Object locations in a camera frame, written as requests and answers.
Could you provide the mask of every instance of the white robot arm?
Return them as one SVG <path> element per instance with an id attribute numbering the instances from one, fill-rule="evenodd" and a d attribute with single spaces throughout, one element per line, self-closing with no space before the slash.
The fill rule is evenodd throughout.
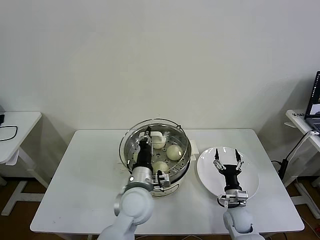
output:
<path id="1" fill-rule="evenodd" d="M 114 213 L 117 218 L 114 224 L 105 228 L 98 240 L 134 240 L 137 225 L 145 223 L 152 215 L 154 201 L 150 194 L 155 186 L 162 189 L 170 184 L 169 175 L 161 171 L 153 179 L 151 158 L 153 146 L 151 129 L 148 127 L 144 136 L 139 139 L 140 151 L 136 164 L 127 185 L 117 196 L 114 204 Z"/>
<path id="2" fill-rule="evenodd" d="M 227 208 L 223 214 L 225 228 L 229 231 L 232 240 L 264 240 L 254 228 L 253 216 L 246 210 L 248 193 L 243 191 L 238 182 L 238 175 L 241 173 L 241 156 L 235 150 L 237 165 L 223 165 L 219 160 L 218 149 L 215 150 L 213 164 L 219 173 L 225 178 L 225 195 L 217 198 L 220 206 Z"/>

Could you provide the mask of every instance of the metal pot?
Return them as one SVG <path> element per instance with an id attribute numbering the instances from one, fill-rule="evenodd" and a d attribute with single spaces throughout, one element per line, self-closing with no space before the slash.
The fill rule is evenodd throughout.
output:
<path id="1" fill-rule="evenodd" d="M 130 173 L 132 172 L 132 167 L 136 163 L 135 156 L 140 151 L 138 145 L 139 135 L 140 133 L 144 133 L 147 127 L 151 127 L 152 132 L 162 133 L 165 137 L 164 147 L 153 149 L 151 163 L 154 164 L 158 161 L 165 162 L 169 167 L 166 173 L 169 175 L 170 183 L 174 184 L 180 181 L 190 165 L 191 144 L 181 125 L 171 120 L 162 118 L 149 119 L 138 123 L 128 130 L 119 146 L 119 155 L 123 165 L 127 167 Z M 181 147 L 183 154 L 180 160 L 172 161 L 167 157 L 166 151 L 171 145 Z"/>

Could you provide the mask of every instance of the white desk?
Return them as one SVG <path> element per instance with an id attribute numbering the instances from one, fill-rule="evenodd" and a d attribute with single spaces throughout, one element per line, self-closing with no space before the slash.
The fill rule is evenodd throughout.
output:
<path id="1" fill-rule="evenodd" d="M 0 164 L 5 164 L 15 154 L 24 162 L 26 170 L 35 177 L 46 188 L 49 185 L 50 178 L 37 166 L 37 164 L 26 154 L 26 152 L 20 147 L 21 143 L 28 136 L 30 131 L 34 128 L 36 123 L 41 118 L 40 112 L 5 112 L 4 123 L 1 126 L 17 126 L 17 134 L 13 139 L 0 142 Z M 0 128 L 0 138 L 5 139 L 8 136 L 5 131 L 8 128 Z M 21 193 L 26 186 L 26 181 L 21 181 L 7 205 L 4 207 L 1 215 L 8 216 L 15 206 L 17 201 L 37 201 L 40 202 L 43 195 L 37 193 Z"/>
<path id="2" fill-rule="evenodd" d="M 291 120 L 295 127 L 297 127 L 302 134 L 312 130 L 312 128 L 305 121 L 305 110 L 297 109 L 297 110 L 288 110 L 285 115 Z M 319 170 L 319 156 L 316 156 L 318 152 L 320 152 L 320 137 L 319 136 L 311 136 L 308 138 L 309 142 L 315 147 L 314 150 L 309 149 L 305 151 L 305 153 L 293 159 L 292 163 L 288 165 L 287 173 L 283 178 L 283 183 L 285 186 L 289 185 L 292 181 L 294 181 L 297 176 L 302 174 L 306 169 L 314 169 L 314 172 Z M 301 183 L 294 184 L 301 196 L 292 197 L 292 201 L 295 205 L 307 204 L 309 209 L 311 210 L 313 216 L 316 219 L 320 219 L 320 210 L 312 200 L 311 196 L 308 194 L 308 191 Z M 319 187 L 320 185 L 320 177 L 318 177 L 313 183 L 313 187 Z"/>
<path id="3" fill-rule="evenodd" d="M 129 173 L 119 158 L 125 130 L 77 131 L 33 218 L 34 232 L 99 234 L 114 222 L 114 201 Z M 248 201 L 261 233 L 304 229 L 285 187 L 257 135 L 251 129 L 186 130 L 199 152 L 213 146 L 237 148 L 255 161 L 260 176 L 256 195 Z M 192 162 L 180 189 L 155 198 L 152 217 L 137 235 L 228 234 L 225 209 L 201 184 Z"/>

